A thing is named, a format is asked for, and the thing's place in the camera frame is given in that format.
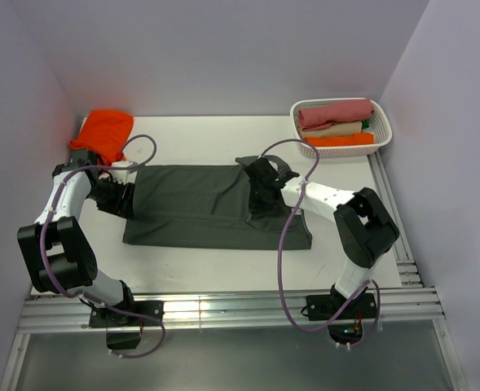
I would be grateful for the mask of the dark grey t shirt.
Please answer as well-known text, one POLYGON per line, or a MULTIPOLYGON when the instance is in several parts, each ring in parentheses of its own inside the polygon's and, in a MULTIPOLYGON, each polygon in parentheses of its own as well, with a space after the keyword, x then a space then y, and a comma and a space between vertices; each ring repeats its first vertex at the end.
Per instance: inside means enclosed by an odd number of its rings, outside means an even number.
POLYGON ((125 244, 172 248, 308 250, 312 234, 301 214, 283 206, 265 215, 249 208, 245 167, 233 165, 151 165, 135 178, 134 216, 127 220, 125 244))

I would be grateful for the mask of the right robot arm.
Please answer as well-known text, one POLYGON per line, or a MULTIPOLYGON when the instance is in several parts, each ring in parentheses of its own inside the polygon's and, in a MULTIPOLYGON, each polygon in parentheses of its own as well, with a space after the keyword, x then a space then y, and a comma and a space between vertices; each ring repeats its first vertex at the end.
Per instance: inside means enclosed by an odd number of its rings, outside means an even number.
POLYGON ((288 321, 297 326, 284 295, 283 251, 286 235, 297 211, 323 217, 337 228, 346 261, 328 294, 327 323, 350 317, 367 294, 375 266, 399 239, 394 219, 371 188, 344 191, 310 180, 291 169, 276 169, 266 157, 244 168, 249 177, 249 210, 254 217, 274 215, 290 209, 277 249, 277 284, 280 303, 288 321))

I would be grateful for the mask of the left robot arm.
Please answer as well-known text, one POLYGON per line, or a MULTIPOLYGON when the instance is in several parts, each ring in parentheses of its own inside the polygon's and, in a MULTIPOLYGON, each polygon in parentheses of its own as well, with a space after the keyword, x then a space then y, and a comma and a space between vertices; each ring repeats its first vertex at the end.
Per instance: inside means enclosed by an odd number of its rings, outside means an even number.
POLYGON ((156 326, 163 315, 162 302, 136 301, 125 282, 99 270, 79 224, 86 200, 93 200, 101 212, 124 219, 134 216, 134 184, 127 181, 127 172, 127 166, 103 166, 96 152, 75 151, 70 162, 55 167, 42 214, 17 232, 33 287, 79 299, 101 327, 156 326))

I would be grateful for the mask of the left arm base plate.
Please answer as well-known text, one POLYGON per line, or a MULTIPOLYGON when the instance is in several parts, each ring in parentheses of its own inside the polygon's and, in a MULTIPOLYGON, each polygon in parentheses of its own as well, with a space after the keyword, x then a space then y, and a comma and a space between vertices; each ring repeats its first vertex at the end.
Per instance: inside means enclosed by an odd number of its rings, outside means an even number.
MULTIPOLYGON (((164 314, 164 302, 136 301, 133 311, 161 321, 164 314)), ((106 346, 123 353, 131 352, 139 346, 144 327, 159 327, 157 322, 149 319, 118 314, 96 307, 91 311, 88 325, 92 329, 106 329, 106 346)))

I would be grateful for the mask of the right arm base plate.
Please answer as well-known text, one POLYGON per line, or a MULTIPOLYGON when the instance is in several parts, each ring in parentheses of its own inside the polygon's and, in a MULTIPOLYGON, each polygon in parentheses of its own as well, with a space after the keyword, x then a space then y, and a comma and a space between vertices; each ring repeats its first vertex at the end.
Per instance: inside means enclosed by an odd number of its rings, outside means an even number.
POLYGON ((337 348, 349 350, 379 328, 381 299, 366 291, 352 301, 337 294, 309 295, 300 313, 311 322, 334 319, 328 337, 337 348))

